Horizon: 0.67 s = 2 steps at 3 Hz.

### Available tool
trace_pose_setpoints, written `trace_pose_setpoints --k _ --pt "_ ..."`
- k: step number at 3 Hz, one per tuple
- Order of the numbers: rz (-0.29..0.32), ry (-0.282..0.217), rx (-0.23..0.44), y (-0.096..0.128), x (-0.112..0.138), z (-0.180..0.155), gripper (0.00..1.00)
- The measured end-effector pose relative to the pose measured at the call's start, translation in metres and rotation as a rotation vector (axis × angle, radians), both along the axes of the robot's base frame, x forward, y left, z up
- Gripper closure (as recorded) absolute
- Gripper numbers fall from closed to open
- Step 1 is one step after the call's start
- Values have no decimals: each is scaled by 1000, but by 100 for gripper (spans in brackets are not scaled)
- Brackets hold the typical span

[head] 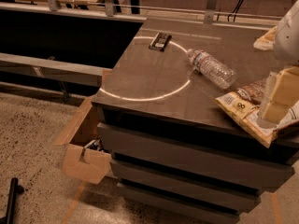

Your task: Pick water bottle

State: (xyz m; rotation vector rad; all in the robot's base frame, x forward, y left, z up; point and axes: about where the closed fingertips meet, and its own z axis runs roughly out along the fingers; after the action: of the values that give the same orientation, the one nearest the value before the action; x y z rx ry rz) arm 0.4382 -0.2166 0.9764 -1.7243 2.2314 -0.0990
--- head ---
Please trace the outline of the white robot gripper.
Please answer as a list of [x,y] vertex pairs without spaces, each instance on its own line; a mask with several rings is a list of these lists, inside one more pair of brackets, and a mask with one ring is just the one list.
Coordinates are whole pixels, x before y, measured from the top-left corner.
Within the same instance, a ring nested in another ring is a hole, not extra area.
[[274,53],[278,60],[295,64],[279,73],[271,72],[265,83],[259,115],[279,124],[299,100],[299,0],[278,23]]

